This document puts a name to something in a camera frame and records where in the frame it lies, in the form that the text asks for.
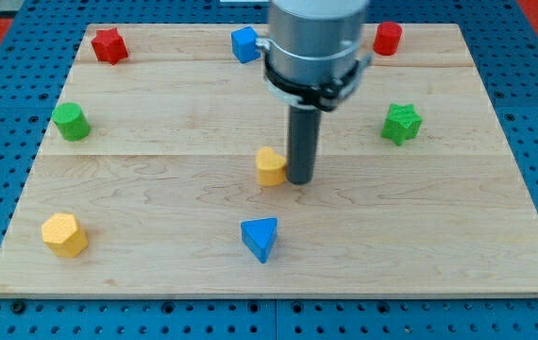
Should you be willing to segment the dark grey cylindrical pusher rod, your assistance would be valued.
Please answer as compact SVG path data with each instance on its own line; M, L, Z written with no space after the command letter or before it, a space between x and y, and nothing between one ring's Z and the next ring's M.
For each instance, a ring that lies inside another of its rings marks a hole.
M319 110L289 108L286 177L292 184L312 180L321 117Z

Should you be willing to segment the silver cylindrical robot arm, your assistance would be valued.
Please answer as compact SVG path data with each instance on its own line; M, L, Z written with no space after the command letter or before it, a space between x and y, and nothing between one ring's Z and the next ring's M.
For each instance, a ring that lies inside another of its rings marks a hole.
M352 95L371 56L357 58L368 0L274 0L257 39L268 89L289 107L286 178L313 177L320 124Z

